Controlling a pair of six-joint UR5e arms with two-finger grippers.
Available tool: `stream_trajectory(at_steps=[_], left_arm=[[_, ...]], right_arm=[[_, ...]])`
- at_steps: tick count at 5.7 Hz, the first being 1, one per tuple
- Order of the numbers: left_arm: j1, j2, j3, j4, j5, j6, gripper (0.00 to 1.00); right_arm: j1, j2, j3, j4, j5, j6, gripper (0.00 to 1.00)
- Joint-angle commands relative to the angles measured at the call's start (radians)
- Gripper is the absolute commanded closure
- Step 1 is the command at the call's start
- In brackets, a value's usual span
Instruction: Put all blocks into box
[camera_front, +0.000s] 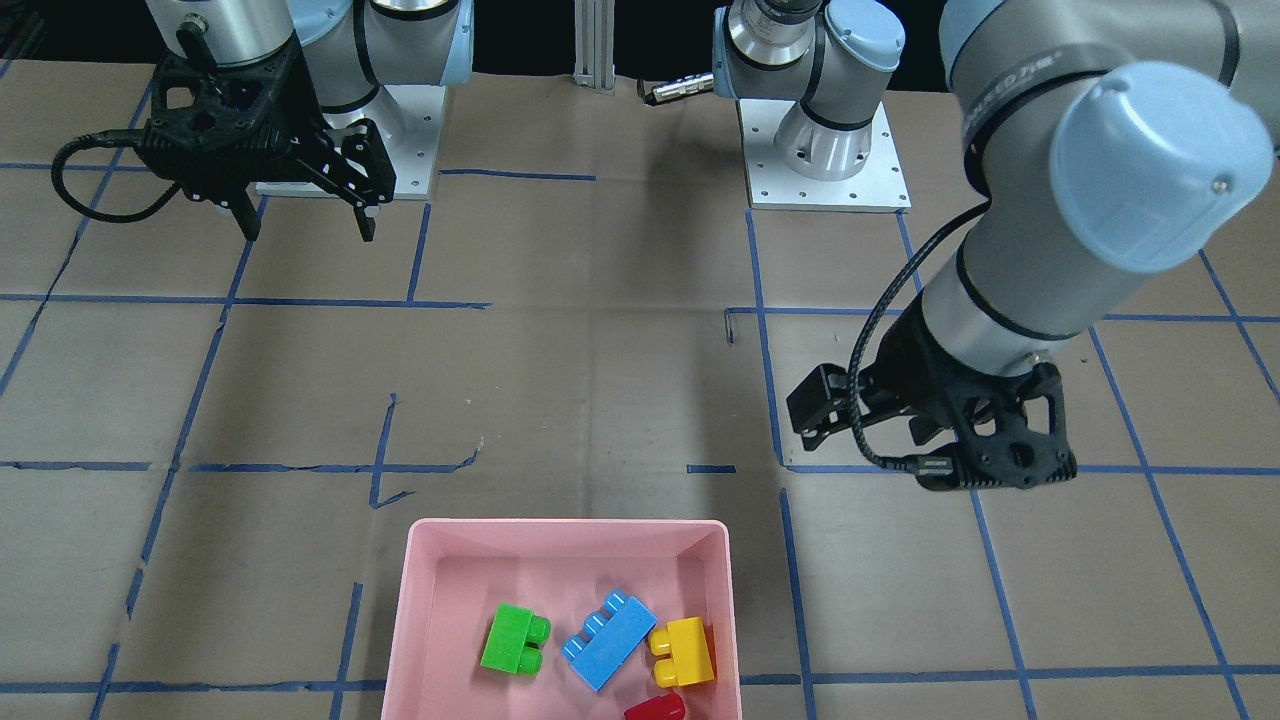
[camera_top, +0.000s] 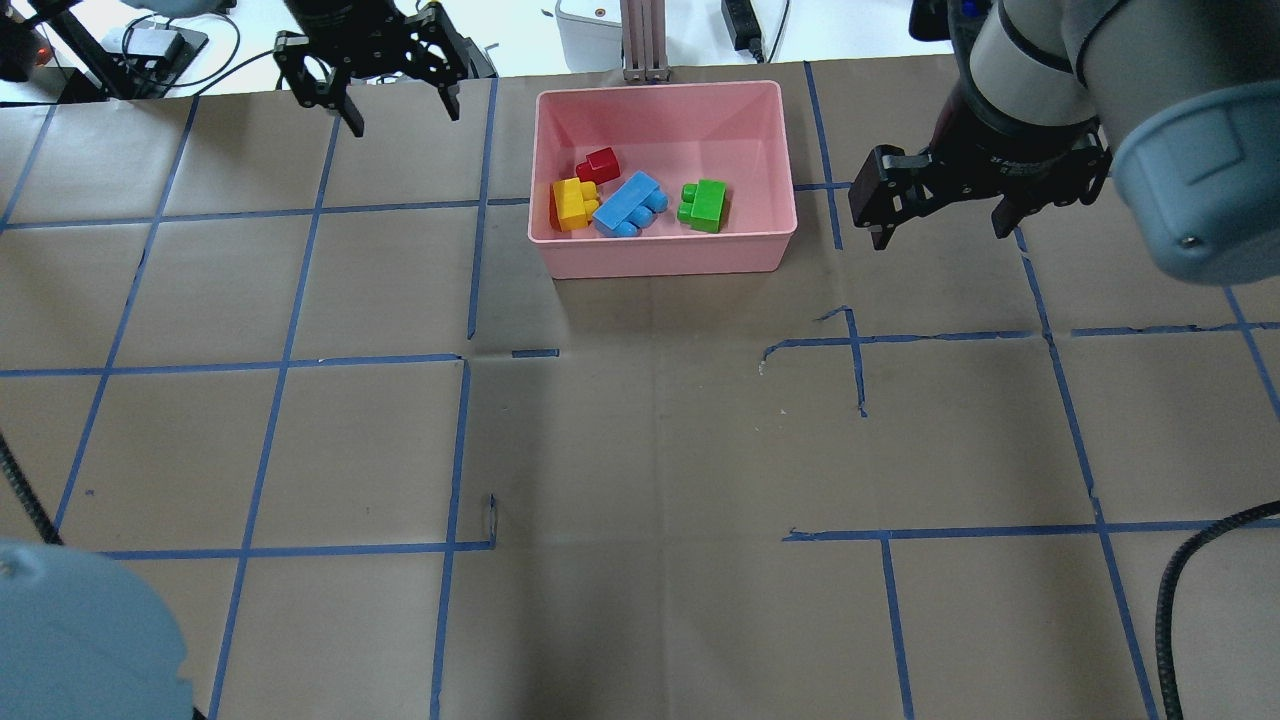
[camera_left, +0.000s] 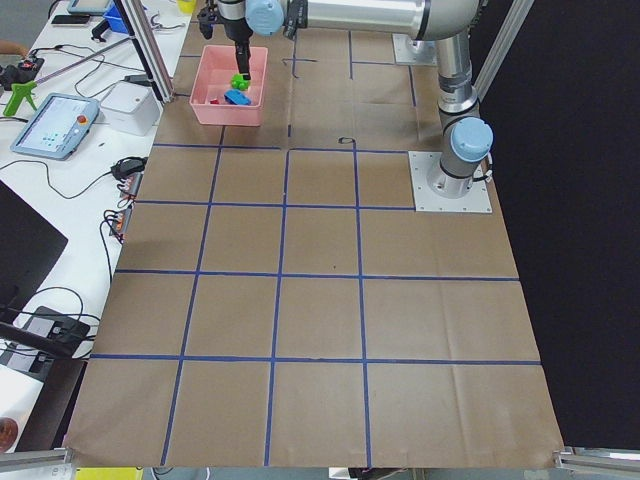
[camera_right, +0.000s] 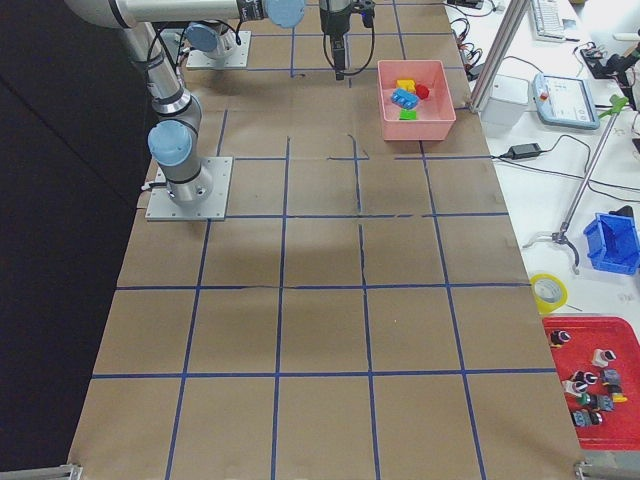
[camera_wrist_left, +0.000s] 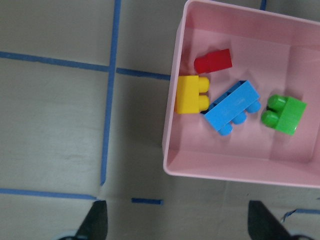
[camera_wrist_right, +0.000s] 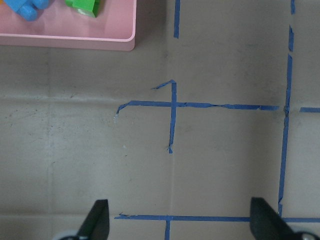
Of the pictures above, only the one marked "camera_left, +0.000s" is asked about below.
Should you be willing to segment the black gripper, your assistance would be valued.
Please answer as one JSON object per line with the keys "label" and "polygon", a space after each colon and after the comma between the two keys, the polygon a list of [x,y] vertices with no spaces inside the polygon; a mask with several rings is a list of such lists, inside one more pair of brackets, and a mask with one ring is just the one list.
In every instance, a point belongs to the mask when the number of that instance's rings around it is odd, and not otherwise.
{"label": "black gripper", "polygon": [[246,21],[245,0],[219,0],[218,16],[224,26],[228,39],[235,42],[235,58],[238,73],[246,81],[250,74],[250,38],[251,28]]}

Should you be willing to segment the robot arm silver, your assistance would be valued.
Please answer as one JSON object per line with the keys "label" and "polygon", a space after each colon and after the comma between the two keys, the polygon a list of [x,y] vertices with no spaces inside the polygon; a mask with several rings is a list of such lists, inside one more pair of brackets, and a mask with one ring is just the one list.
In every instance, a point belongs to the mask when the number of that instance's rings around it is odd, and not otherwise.
{"label": "robot arm silver", "polygon": [[252,35],[283,34],[289,40],[307,28],[404,34],[432,41],[438,68],[442,153],[426,181],[437,195],[458,199],[469,193],[475,172],[490,153],[493,132],[480,119],[472,84],[469,28],[477,1],[208,1],[197,15],[204,38],[220,24],[235,45],[239,73],[250,79]]}

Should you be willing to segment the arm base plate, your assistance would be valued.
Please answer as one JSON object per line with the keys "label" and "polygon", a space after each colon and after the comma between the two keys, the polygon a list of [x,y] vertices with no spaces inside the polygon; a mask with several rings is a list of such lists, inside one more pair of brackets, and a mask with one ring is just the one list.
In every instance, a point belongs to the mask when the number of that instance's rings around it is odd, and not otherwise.
{"label": "arm base plate", "polygon": [[408,35],[392,35],[394,63],[406,66],[437,66],[436,42],[414,40]]}
{"label": "arm base plate", "polygon": [[441,152],[409,151],[414,206],[421,213],[491,214],[486,181],[457,179],[441,168]]}

